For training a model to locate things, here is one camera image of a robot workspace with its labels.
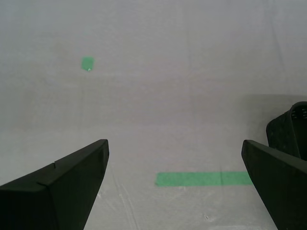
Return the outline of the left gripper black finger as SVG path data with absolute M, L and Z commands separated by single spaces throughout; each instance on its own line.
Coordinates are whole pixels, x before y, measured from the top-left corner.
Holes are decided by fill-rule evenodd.
M 307 228 L 307 163 L 253 140 L 244 140 L 242 159 L 279 230 Z
M 0 187 L 2 230 L 82 230 L 109 159 L 100 139 Z

